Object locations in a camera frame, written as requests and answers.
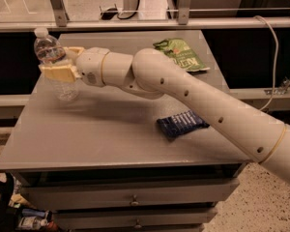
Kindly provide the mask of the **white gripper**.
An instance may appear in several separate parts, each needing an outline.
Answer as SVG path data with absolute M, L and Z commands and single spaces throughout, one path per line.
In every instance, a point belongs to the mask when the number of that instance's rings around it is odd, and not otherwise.
M 82 81 L 89 86 L 103 87 L 102 62 L 110 52 L 107 48 L 92 47 L 86 49 L 80 46 L 65 47 L 68 59 L 76 61 L 76 66 L 72 64 L 63 66 L 39 65 L 39 69 L 44 77 L 67 83 L 76 82 L 80 76 Z

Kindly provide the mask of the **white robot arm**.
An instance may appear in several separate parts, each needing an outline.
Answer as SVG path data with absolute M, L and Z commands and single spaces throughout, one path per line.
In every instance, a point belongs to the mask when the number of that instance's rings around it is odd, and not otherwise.
M 115 86 L 146 99 L 165 94 L 290 185 L 290 125 L 193 77 L 152 48 L 134 55 L 106 48 L 51 46 L 37 54 L 42 74 L 53 80 Z

